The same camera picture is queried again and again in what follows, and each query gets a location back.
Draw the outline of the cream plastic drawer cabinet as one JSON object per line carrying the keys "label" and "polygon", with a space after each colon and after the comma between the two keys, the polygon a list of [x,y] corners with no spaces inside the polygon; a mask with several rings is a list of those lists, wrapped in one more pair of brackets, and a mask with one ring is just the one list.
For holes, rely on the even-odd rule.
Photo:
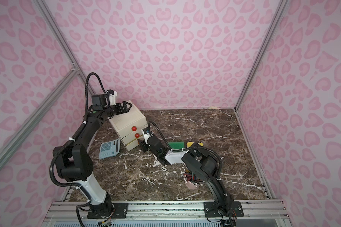
{"label": "cream plastic drawer cabinet", "polygon": [[[109,120],[116,133],[118,132],[119,129],[124,128],[125,126],[130,125],[132,123],[145,122],[147,127],[147,120],[143,113],[133,104],[132,101],[129,100],[128,102],[132,103],[132,108],[128,113],[115,115]],[[139,145],[138,140],[133,141],[128,145],[125,145],[123,142],[122,143],[126,147],[126,149],[130,151]]]}

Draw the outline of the green sponge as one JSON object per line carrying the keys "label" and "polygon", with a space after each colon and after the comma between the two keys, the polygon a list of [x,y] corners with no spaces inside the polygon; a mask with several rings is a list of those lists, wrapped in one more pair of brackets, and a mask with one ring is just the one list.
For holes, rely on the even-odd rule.
{"label": "green sponge", "polygon": [[176,142],[168,142],[171,149],[183,149],[185,148],[185,142],[183,141],[176,141]]}

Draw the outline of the yellow sponge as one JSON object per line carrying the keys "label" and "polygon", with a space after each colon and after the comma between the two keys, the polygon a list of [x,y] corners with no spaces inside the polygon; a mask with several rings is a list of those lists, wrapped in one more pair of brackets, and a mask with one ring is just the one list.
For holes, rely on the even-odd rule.
{"label": "yellow sponge", "polygon": [[192,146],[203,146],[202,142],[195,143],[195,142],[188,142],[187,143],[187,148],[192,147]]}

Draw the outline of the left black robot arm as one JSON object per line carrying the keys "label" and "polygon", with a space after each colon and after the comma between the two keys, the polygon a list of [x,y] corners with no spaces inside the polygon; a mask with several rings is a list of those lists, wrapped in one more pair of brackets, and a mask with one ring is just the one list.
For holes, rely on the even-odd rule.
{"label": "left black robot arm", "polygon": [[126,218],[128,204],[113,203],[110,194],[98,183],[94,176],[94,163],[88,148],[100,127],[111,118],[129,116],[132,103],[116,102],[117,93],[114,90],[103,90],[101,94],[91,97],[89,104],[88,86],[92,76],[98,81],[98,74],[91,72],[85,81],[85,113],[82,123],[68,141],[53,150],[53,159],[49,166],[51,181],[59,187],[72,186],[82,192],[86,198],[85,204],[75,207],[76,216],[81,226],[84,226],[82,212],[87,219],[102,219],[102,223],[110,223],[113,218]]}

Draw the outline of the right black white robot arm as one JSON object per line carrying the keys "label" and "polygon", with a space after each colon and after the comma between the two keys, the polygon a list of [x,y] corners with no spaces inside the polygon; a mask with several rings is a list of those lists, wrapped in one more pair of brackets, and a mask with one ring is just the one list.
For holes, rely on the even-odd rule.
{"label": "right black white robot arm", "polygon": [[216,152],[196,143],[187,148],[173,149],[152,121],[142,129],[142,133],[144,138],[138,142],[143,152],[150,151],[164,166],[184,164],[192,182],[202,181],[207,184],[219,214],[229,218],[231,223],[236,223],[236,212],[232,209],[234,199],[221,179],[223,161]]}

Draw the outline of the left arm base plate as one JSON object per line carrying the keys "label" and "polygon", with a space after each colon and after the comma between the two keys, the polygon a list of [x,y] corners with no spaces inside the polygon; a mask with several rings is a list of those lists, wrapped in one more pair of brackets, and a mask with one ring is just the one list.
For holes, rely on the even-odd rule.
{"label": "left arm base plate", "polygon": [[128,203],[112,203],[90,205],[90,210],[87,214],[87,219],[105,219],[112,215],[112,218],[126,218],[128,210]]}

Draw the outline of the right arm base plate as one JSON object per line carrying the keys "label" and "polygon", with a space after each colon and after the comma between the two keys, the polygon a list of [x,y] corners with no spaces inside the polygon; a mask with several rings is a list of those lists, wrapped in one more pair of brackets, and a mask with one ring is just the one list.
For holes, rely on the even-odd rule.
{"label": "right arm base plate", "polygon": [[[221,215],[228,217],[228,212],[226,208],[222,207],[214,201],[204,202],[203,205],[205,217],[207,218],[220,218]],[[228,211],[231,215],[234,215],[234,217],[244,217],[242,204],[239,201],[233,201],[232,204],[229,205]]]}

